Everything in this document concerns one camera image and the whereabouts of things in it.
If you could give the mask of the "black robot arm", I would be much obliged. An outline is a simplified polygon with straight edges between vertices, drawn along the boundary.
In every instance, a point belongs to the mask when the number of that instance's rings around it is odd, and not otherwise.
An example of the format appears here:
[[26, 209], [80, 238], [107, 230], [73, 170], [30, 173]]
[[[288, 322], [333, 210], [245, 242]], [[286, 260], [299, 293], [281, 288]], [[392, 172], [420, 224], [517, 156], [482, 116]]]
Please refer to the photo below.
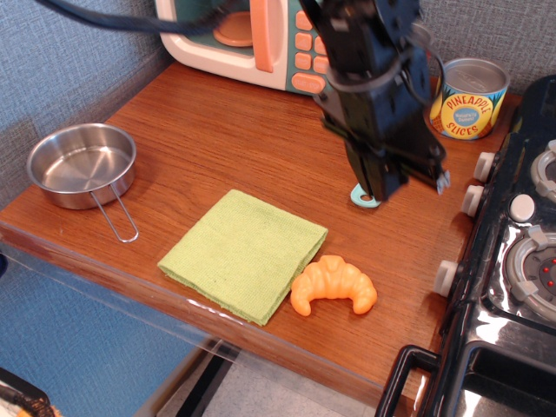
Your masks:
[[429, 59], [414, 33], [417, 1], [303, 1], [328, 57], [329, 86], [315, 97], [324, 127], [344, 142], [363, 191], [385, 202], [414, 177], [442, 193], [446, 151], [424, 119]]

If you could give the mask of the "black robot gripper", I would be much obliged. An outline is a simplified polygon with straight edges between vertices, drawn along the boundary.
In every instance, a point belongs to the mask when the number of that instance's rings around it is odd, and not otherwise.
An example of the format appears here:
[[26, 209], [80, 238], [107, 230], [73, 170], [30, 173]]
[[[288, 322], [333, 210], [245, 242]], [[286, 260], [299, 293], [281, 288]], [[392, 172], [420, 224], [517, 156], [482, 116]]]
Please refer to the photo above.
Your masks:
[[447, 152], [427, 126], [431, 101], [427, 53], [411, 47], [379, 76], [328, 70], [315, 101], [323, 125], [344, 141], [348, 162], [367, 195], [385, 202], [414, 177], [443, 193]]

